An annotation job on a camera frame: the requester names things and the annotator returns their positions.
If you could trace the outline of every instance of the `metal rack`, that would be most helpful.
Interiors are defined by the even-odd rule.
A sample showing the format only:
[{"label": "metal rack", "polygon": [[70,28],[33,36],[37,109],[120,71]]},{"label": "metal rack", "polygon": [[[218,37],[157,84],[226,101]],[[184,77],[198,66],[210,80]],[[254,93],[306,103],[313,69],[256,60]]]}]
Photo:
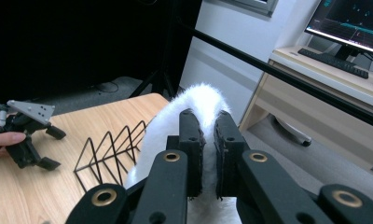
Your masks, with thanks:
[{"label": "metal rack", "polygon": [[[131,168],[129,166],[136,164],[145,129],[146,124],[141,120],[133,129],[125,126],[115,138],[108,131],[97,148],[90,137],[86,140],[74,169],[85,193],[103,183],[123,185],[123,178]],[[81,172],[89,172],[94,178],[82,178]]]}]

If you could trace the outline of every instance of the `black keyboard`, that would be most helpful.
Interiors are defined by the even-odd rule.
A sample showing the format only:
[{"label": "black keyboard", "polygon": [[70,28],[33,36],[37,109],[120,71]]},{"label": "black keyboard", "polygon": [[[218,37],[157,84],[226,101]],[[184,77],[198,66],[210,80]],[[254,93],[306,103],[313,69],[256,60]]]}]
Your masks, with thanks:
[{"label": "black keyboard", "polygon": [[358,69],[354,63],[346,62],[341,59],[337,59],[334,56],[327,54],[327,53],[314,53],[308,49],[300,49],[298,51],[299,54],[304,55],[306,57],[312,58],[317,60],[321,63],[325,63],[331,66],[334,66],[342,71],[348,72],[350,74],[356,75],[362,78],[368,78],[369,74],[367,71]]}]

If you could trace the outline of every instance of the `white fluffy object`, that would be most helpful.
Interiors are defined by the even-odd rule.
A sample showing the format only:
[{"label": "white fluffy object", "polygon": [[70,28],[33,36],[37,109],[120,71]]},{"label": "white fluffy object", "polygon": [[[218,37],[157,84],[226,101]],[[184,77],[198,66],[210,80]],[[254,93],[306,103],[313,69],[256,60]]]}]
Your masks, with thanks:
[{"label": "white fluffy object", "polygon": [[235,199],[216,199],[214,124],[221,110],[230,113],[220,91],[207,84],[186,89],[166,105],[148,124],[138,162],[128,174],[125,188],[148,176],[156,155],[165,150],[168,135],[179,135],[179,114],[192,109],[206,144],[203,149],[202,194],[188,202],[187,223],[241,223]]}]

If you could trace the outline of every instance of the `wooden tabletop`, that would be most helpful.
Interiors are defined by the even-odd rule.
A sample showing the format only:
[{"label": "wooden tabletop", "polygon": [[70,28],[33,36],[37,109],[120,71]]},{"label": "wooden tabletop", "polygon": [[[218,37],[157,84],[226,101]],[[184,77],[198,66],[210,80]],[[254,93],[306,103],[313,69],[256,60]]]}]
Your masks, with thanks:
[{"label": "wooden tabletop", "polygon": [[[125,125],[148,123],[166,104],[162,96],[151,93],[52,117],[52,125],[67,135],[56,140],[37,131],[33,144],[41,157],[62,165],[54,171],[38,166],[20,169],[11,158],[0,159],[0,223],[64,223],[84,195],[74,169],[87,139],[97,147],[107,132],[116,136]],[[94,179],[89,172],[80,174],[86,181]]]}]

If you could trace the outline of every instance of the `monitor screen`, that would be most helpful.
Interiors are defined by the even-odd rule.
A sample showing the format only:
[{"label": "monitor screen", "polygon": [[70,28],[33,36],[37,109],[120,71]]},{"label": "monitor screen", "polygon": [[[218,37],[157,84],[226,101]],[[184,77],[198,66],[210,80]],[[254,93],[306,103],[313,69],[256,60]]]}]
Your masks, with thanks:
[{"label": "monitor screen", "polygon": [[306,32],[373,54],[373,0],[322,0]]}]

